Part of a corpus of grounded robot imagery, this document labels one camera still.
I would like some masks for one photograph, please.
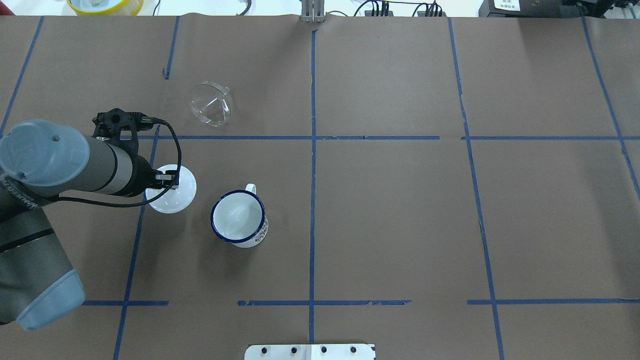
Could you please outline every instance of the blue painter's tape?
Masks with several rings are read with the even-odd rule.
[[[404,306],[411,300],[316,300],[318,306]]]
[[[308,300],[249,300],[239,301],[238,306],[309,306]]]
[[[318,136],[318,140],[439,140],[439,136]]]
[[[119,300],[86,300],[82,306],[169,306],[166,300],[161,301],[119,301]]]
[[[178,25],[180,24],[180,17],[175,17],[175,25],[173,26],[173,39],[171,40],[171,50],[169,50],[169,60],[166,64],[166,69],[162,69],[162,75],[165,79],[169,79],[171,74],[171,64],[173,62],[173,51],[175,50],[175,39],[178,36]]]
[[[140,140],[151,140],[152,135],[140,135]],[[173,140],[170,135],[160,135],[160,140]],[[268,135],[179,135],[179,140],[313,140],[313,136]],[[440,140],[439,136],[316,136],[316,140]]]
[[[486,232],[484,230],[484,218],[482,213],[482,205],[480,202],[480,193],[478,190],[478,183],[476,177],[476,165],[474,163],[473,151],[471,148],[471,139],[469,134],[469,126],[467,124],[467,112],[465,111],[465,105],[462,101],[462,80],[460,79],[460,68],[458,66],[458,55],[456,52],[456,40],[453,34],[453,23],[451,18],[447,18],[449,22],[449,37],[451,39],[451,52],[453,54],[453,64],[456,70],[456,81],[458,82],[458,95],[460,98],[460,111],[462,113],[462,119],[465,128],[465,138],[467,141],[467,152],[469,157],[469,165],[471,167],[471,179],[474,185],[474,194],[476,196],[476,208],[478,213],[478,222],[480,225],[480,234],[482,237],[482,243],[484,248],[484,264],[486,267],[486,277],[489,284],[489,294],[491,296],[492,301],[495,301],[495,289],[493,287],[493,275],[491,270],[491,261],[489,258],[489,247],[486,241]],[[498,345],[498,356],[500,360],[504,360],[504,349],[502,347],[502,332],[500,330],[500,320],[498,317],[498,307],[496,304],[492,304],[493,311],[493,326],[495,327],[495,338]]]
[[[120,325],[118,326],[118,336],[116,337],[116,346],[113,349],[113,360],[120,357],[120,345],[122,344],[122,333],[124,332],[124,322],[127,318],[127,307],[123,306],[120,312]]]
[[[467,300],[467,305],[545,305],[545,304],[640,304],[640,299],[499,299],[491,300]]]
[[[140,140],[151,140],[150,135],[140,135]],[[159,140],[173,140],[171,135],[160,135]],[[179,140],[311,140],[311,136],[266,136],[266,135],[178,135]]]
[[[470,136],[471,140],[619,140],[617,136]]]
[[[315,306],[404,306],[411,300],[314,300]],[[239,301],[238,306],[309,306],[307,300],[249,300]]]
[[[156,133],[154,135],[154,143],[151,145],[151,155],[149,156],[149,165],[154,166],[154,160],[156,159],[156,149],[158,146],[158,139],[160,139],[160,125],[156,126]]]
[[[27,56],[24,59],[24,63],[22,64],[20,75],[18,75],[18,80],[15,82],[15,87],[13,88],[13,94],[11,95],[11,99],[9,100],[9,106],[7,106],[6,112],[4,113],[4,119],[2,120],[2,125],[0,126],[0,135],[4,133],[4,127],[6,127],[6,122],[9,120],[9,115],[11,115],[11,108],[13,107],[13,102],[15,101],[15,97],[18,95],[18,90],[20,90],[20,84],[22,83],[24,72],[27,70],[27,65],[29,65],[29,60],[31,59],[33,48],[36,46],[36,41],[38,40],[38,35],[40,34],[40,30],[42,29],[43,22],[44,22],[44,16],[41,16],[40,21],[38,21],[38,27],[36,28],[36,32],[35,34],[33,34],[33,39],[31,40],[29,51],[27,52]]]
[[[316,31],[311,32],[311,209],[309,234],[309,343],[314,339],[316,278]]]
[[[602,79],[602,74],[600,73],[600,67],[598,66],[598,60],[596,59],[596,54],[593,52],[593,46],[591,45],[591,37],[589,36],[587,20],[584,16],[582,17],[582,28],[584,30],[584,37],[587,40],[587,46],[589,47],[589,53],[591,54],[591,61],[593,62],[593,67],[596,70],[596,75],[598,76],[598,81],[600,82],[600,88],[602,88],[602,94],[604,95],[605,102],[607,103],[607,108],[609,109],[611,121],[613,121],[613,126],[616,128],[616,134],[618,134],[618,139],[620,140],[620,147],[622,148],[622,154],[624,155],[625,161],[627,162],[627,168],[629,169],[629,174],[631,175],[631,181],[633,182],[634,188],[636,189],[636,196],[638,200],[640,200],[640,186],[638,186],[636,172],[634,171],[634,167],[631,165],[631,160],[629,159],[629,154],[627,152],[627,146],[625,145],[625,141],[622,137],[620,125],[618,124],[618,119],[616,118],[616,113],[613,111],[613,106],[611,106],[611,100],[609,98],[607,87],[604,85],[604,80]]]

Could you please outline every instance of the table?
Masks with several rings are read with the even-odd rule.
[[[609,39],[639,24],[0,18],[3,134],[141,111],[173,125],[198,181],[173,215],[47,207],[87,303],[0,328],[2,356],[366,342],[379,359],[637,359],[640,40]],[[207,80],[241,114],[219,129],[186,104]],[[175,162],[165,129],[140,149]],[[209,215],[249,182],[270,228],[239,249]]]

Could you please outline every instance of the white enamel mug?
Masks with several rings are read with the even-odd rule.
[[[211,228],[222,240],[237,247],[258,245],[269,230],[264,205],[254,184],[223,195],[211,209]]]

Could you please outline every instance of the blue mug rim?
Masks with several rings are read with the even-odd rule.
[[[258,200],[258,204],[260,204],[260,209],[262,210],[262,220],[260,220],[260,225],[258,226],[258,228],[253,232],[253,234],[245,237],[244,239],[240,239],[240,240],[233,240],[230,238],[225,237],[224,235],[220,234],[220,232],[216,229],[216,226],[213,224],[213,213],[214,211],[216,211],[216,208],[218,207],[218,204],[227,196],[229,195],[233,195],[235,193],[245,193],[248,195],[251,195],[254,199]],[[216,203],[214,204],[213,208],[211,208],[211,229],[213,229],[213,232],[216,233],[216,235],[222,239],[223,241],[226,241],[228,243],[243,243],[245,241],[250,240],[251,238],[253,238],[254,236],[258,235],[258,232],[260,231],[260,229],[262,229],[262,226],[264,225],[264,220],[265,220],[265,213],[264,213],[264,204],[262,203],[262,200],[260,200],[260,198],[258,197],[258,195],[255,195],[252,192],[248,192],[246,190],[234,190],[232,192],[228,192],[225,195],[222,195],[220,197],[220,199],[218,199],[218,201],[216,201]]]

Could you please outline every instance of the white saucer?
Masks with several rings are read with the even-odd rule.
[[[158,170],[164,172],[167,170],[175,170],[176,168],[177,166],[175,164],[169,164],[160,167]],[[160,199],[157,199],[150,205],[159,213],[177,213],[191,204],[191,201],[193,201],[193,198],[196,195],[196,188],[196,178],[188,168],[181,166],[180,185],[178,185],[178,188],[175,190],[169,190],[166,194],[162,195]],[[146,189],[145,195],[147,196],[147,199],[152,199],[161,192],[162,190]]]

